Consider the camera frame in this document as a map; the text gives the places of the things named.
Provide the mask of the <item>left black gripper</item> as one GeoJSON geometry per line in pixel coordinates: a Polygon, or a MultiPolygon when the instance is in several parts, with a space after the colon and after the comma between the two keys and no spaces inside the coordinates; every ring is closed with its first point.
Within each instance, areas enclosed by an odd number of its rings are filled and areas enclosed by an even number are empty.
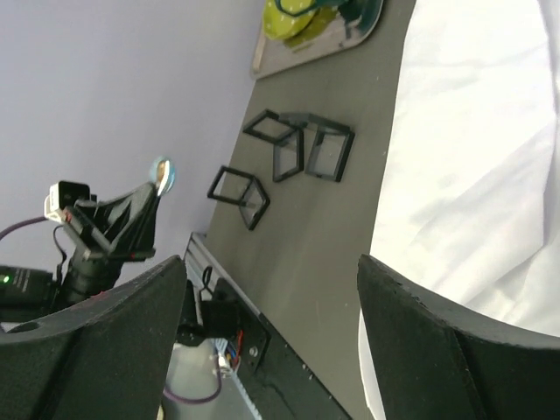
{"type": "Polygon", "coordinates": [[[75,250],[54,304],[72,306],[108,291],[125,263],[152,258],[159,201],[156,186],[147,182],[116,199],[67,207],[72,218],[64,229],[75,250]]]}

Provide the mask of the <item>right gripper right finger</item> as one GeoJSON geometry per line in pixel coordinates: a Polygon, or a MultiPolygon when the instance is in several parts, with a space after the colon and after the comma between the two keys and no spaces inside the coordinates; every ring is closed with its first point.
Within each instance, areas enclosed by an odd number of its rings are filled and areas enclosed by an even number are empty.
{"type": "Polygon", "coordinates": [[[370,255],[357,288],[388,419],[557,419],[559,339],[411,282],[370,255]]]}

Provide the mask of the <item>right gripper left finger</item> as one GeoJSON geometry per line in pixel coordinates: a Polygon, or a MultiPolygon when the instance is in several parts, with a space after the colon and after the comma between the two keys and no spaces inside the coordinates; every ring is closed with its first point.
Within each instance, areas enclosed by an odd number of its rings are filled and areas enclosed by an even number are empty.
{"type": "Polygon", "coordinates": [[[172,256],[1,336],[3,419],[154,419],[186,288],[172,256]]]}

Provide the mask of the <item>round clear blue brooch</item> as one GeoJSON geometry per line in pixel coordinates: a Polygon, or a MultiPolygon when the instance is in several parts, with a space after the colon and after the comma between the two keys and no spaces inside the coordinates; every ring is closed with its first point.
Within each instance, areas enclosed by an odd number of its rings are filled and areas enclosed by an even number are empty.
{"type": "Polygon", "coordinates": [[[168,157],[158,157],[150,168],[150,182],[156,187],[157,196],[167,194],[174,186],[175,164],[168,157]]]}

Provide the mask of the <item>white shirt garment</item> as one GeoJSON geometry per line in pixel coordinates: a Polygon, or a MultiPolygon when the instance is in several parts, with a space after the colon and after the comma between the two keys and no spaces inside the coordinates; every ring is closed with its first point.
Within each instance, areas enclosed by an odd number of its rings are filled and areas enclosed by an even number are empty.
{"type": "MultiPolygon", "coordinates": [[[[559,339],[559,4],[419,1],[372,256],[469,310],[559,339]]],[[[382,407],[360,308],[367,405],[382,407]]]]}

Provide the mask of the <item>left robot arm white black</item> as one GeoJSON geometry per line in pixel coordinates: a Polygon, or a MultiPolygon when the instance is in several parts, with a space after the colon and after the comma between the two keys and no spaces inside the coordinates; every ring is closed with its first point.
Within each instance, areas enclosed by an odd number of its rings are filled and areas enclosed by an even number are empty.
{"type": "Polygon", "coordinates": [[[55,272],[2,266],[1,320],[23,323],[112,289],[125,263],[155,255],[161,195],[147,182],[120,197],[99,201],[86,184],[60,181],[45,199],[45,220],[55,220],[74,245],[55,272]]]}

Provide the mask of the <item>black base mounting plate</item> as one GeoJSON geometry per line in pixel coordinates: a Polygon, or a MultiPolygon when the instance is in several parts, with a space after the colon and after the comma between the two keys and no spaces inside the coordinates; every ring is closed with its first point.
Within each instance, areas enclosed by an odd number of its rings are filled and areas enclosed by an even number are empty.
{"type": "Polygon", "coordinates": [[[201,284],[202,316],[257,419],[348,419],[350,415],[260,312],[225,278],[201,284]]]}

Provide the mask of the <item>green polka dot plate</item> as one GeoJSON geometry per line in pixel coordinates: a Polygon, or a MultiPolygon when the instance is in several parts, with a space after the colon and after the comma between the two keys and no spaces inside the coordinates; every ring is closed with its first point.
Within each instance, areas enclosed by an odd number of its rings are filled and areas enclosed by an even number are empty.
{"type": "Polygon", "coordinates": [[[311,41],[337,17],[343,1],[266,1],[262,30],[268,40],[290,48],[311,41]]]}

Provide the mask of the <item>silver metal tray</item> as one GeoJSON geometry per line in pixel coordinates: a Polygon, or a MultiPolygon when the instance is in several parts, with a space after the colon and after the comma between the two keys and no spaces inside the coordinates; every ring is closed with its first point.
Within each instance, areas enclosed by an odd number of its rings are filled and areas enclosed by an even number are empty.
{"type": "Polygon", "coordinates": [[[357,46],[377,26],[383,5],[383,1],[347,1],[294,18],[278,14],[275,3],[266,2],[251,75],[259,80],[357,46]]]}

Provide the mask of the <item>black square frame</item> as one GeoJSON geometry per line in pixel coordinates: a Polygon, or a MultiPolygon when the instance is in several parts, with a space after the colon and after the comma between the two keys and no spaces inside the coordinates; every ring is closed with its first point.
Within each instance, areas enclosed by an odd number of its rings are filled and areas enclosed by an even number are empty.
{"type": "Polygon", "coordinates": [[[237,207],[248,231],[256,228],[270,205],[270,197],[256,175],[225,165],[214,176],[206,196],[210,200],[237,207]],[[235,196],[224,193],[228,176],[242,180],[235,196]]]}
{"type": "Polygon", "coordinates": [[[242,126],[245,135],[272,145],[272,180],[280,183],[305,168],[305,135],[302,129],[282,122],[280,115],[268,108],[242,126]]]}
{"type": "Polygon", "coordinates": [[[318,179],[339,183],[346,169],[354,141],[351,127],[320,115],[302,112],[280,114],[280,121],[314,133],[305,173],[318,179]]]}

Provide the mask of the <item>black square frame left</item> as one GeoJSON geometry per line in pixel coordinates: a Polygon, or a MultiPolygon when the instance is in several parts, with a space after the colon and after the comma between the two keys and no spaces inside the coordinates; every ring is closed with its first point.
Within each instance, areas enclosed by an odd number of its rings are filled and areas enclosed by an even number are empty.
{"type": "Polygon", "coordinates": [[[245,135],[272,145],[272,180],[280,183],[305,168],[305,135],[302,129],[282,122],[280,115],[268,108],[242,126],[245,135]]]}

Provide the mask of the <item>black square frame right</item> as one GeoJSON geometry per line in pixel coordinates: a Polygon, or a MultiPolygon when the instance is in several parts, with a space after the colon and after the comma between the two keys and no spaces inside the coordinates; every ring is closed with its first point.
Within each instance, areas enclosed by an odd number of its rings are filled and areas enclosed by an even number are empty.
{"type": "Polygon", "coordinates": [[[339,183],[346,169],[354,141],[351,127],[320,115],[302,112],[280,114],[280,121],[314,133],[305,173],[318,179],[339,183]]]}

